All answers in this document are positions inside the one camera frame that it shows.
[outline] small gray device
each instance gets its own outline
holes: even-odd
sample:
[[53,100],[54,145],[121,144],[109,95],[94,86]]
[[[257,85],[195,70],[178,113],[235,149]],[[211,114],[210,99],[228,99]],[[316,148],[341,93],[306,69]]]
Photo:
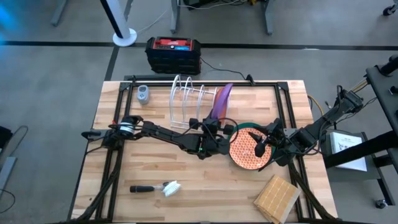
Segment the small gray device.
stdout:
[[149,102],[149,88],[146,85],[138,87],[137,99],[141,105],[145,105]]

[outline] caster wheel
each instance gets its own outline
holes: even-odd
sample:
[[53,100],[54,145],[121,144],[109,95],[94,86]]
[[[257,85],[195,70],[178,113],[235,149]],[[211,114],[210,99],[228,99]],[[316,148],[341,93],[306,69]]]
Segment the caster wheel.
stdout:
[[379,209],[383,209],[383,208],[388,207],[388,204],[387,204],[387,202],[384,199],[383,200],[377,200],[375,204],[376,204],[376,208],[379,208]]
[[383,16],[390,16],[390,15],[393,15],[393,13],[395,12],[395,10],[394,10],[394,11],[391,10],[391,9],[393,9],[393,8],[394,8],[394,6],[389,6],[389,7],[385,8],[385,9],[383,10]]

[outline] concrete floor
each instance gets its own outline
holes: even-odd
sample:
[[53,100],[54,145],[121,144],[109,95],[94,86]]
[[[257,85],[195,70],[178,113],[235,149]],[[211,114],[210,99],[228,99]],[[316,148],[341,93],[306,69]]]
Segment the concrete floor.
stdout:
[[[11,12],[14,26],[0,26],[0,40],[110,42],[112,27],[99,1],[70,0],[58,27],[49,20],[55,1],[0,3]],[[182,9],[176,36],[206,43],[398,45],[396,15],[381,17],[390,0],[278,0],[275,32],[265,35],[259,6],[223,6],[212,10]],[[128,23],[139,30],[170,7],[164,0],[135,0]],[[152,36],[170,36],[170,14],[138,42]],[[86,146],[80,136],[90,128],[112,47],[0,46],[0,125],[15,130],[28,125],[29,133],[16,152],[18,162],[6,190],[16,204],[0,214],[1,223],[48,223],[67,218]],[[351,88],[366,67],[385,63],[392,51],[354,50],[254,50],[202,49],[213,66],[250,73],[258,80],[305,80],[308,94],[326,110],[324,101],[335,99],[336,85]],[[237,74],[208,72],[201,80],[239,80]],[[153,74],[142,48],[120,49],[112,80],[125,75]],[[370,87],[361,91],[374,97]],[[314,118],[320,116],[316,107]],[[369,105],[339,125],[351,132],[365,131],[369,138],[390,130],[379,103]],[[398,178],[391,167],[383,168],[398,200]],[[397,207],[374,208],[382,198],[375,180],[332,182],[339,217],[348,221],[396,223]],[[11,198],[3,195],[0,210]]]

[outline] wooden tabletop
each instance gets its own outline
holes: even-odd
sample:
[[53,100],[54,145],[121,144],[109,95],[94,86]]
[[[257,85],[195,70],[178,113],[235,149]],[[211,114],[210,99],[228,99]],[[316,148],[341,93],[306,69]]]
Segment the wooden tabletop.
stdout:
[[[313,122],[304,82],[287,81],[297,127]],[[107,129],[113,119],[120,82],[104,82],[94,128]],[[145,120],[170,128],[170,87],[150,87],[150,101],[141,106],[133,93],[130,114],[141,115]],[[285,97],[282,94],[285,117],[288,119]],[[182,119],[181,94],[176,94],[174,114]],[[200,116],[204,118],[211,110],[212,96],[203,99]],[[123,99],[123,116],[126,97]],[[187,117],[196,117],[197,95],[190,95],[187,102]],[[231,91],[227,117],[238,123],[252,122],[267,125],[278,117],[275,91],[271,87],[240,87]],[[98,147],[100,142],[89,144],[88,149]],[[106,150],[100,149],[85,158],[72,218],[82,214],[98,193],[101,185]],[[337,216],[325,165],[321,155],[305,156],[310,188],[320,203]],[[267,222],[253,201],[273,175],[290,182],[289,170],[276,163],[262,172],[244,170],[234,164],[229,156],[215,155],[201,161],[197,156],[181,151],[177,146],[152,138],[126,141],[114,222]],[[177,180],[182,188],[173,196],[165,198],[160,191],[132,194],[131,185],[155,185]],[[301,194],[304,216],[307,216],[305,197]],[[104,211],[108,210],[109,195]],[[287,222],[297,221],[293,207]]]

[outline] patterned plate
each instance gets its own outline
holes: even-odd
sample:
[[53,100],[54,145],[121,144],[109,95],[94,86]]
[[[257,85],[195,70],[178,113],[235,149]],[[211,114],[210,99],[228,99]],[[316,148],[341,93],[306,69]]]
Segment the patterned plate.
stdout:
[[[262,155],[261,158],[258,158],[254,154],[254,148],[257,143],[252,137],[250,137],[249,132],[260,135],[263,138],[265,137],[264,134],[254,128],[239,129],[238,138],[231,144],[229,154],[238,166],[254,170],[267,164],[272,155],[272,148],[270,145],[267,145],[264,155]],[[235,138],[235,135],[236,133],[234,133],[229,140],[232,141]]]

